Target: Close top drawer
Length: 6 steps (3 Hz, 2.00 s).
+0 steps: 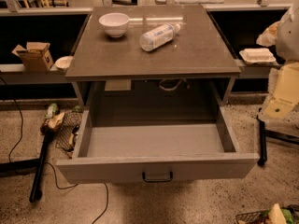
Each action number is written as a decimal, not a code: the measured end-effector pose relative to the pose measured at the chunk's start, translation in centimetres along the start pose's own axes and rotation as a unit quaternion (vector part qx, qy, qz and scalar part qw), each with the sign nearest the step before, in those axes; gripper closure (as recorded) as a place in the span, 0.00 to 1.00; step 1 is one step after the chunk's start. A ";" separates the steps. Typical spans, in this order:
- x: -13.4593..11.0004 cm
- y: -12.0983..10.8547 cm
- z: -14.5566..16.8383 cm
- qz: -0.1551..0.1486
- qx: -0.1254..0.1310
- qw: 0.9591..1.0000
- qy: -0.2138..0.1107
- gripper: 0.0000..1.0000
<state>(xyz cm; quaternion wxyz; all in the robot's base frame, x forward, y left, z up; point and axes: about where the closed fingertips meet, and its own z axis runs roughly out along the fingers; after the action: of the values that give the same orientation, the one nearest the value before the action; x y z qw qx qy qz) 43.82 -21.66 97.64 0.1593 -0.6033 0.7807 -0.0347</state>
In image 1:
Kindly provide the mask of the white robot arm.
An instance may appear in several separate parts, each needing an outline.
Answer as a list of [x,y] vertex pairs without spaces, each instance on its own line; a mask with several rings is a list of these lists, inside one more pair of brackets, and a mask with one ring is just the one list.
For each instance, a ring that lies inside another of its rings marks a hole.
[[259,119],[283,119],[299,103],[299,2],[294,2],[280,21],[271,24],[258,36],[256,43],[276,46],[276,53],[285,60],[268,80],[268,96],[259,111]]

